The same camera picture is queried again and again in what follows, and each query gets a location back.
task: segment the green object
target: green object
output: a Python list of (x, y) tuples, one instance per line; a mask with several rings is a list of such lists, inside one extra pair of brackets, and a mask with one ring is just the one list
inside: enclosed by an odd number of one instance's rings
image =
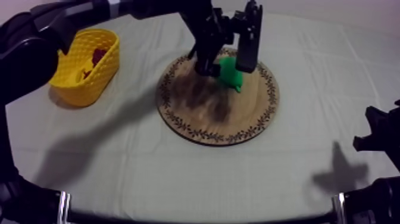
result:
[(221, 71), (218, 81), (240, 92), (243, 85), (243, 74), (235, 68), (236, 58), (225, 57), (220, 59)]

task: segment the table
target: table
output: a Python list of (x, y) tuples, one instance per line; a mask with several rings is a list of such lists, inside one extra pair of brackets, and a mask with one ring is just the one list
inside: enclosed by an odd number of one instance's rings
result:
[(259, 59), (279, 84), (277, 115), (255, 139), (211, 148), (177, 136), (154, 103), (165, 67), (194, 44), (182, 19), (127, 16), (97, 27), (120, 36), (121, 65), (94, 105), (71, 108), (44, 86), (7, 107), (21, 174), (71, 193), (76, 210), (179, 222), (285, 219), (328, 212), (332, 195), (398, 175), (385, 153), (352, 147), (355, 135), (370, 133), (365, 108), (388, 111), (400, 98), (398, 38), (265, 14)]

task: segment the round wooden board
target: round wooden board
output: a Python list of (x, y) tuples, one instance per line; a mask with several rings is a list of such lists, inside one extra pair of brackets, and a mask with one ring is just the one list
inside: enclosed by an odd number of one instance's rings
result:
[[(223, 48), (220, 57), (235, 57)], [(195, 60), (186, 55), (173, 61), (157, 86), (156, 102), (166, 124), (182, 137), (205, 145), (233, 145), (260, 134), (272, 121), (279, 89), (262, 63), (243, 74), (242, 92), (194, 72)]]

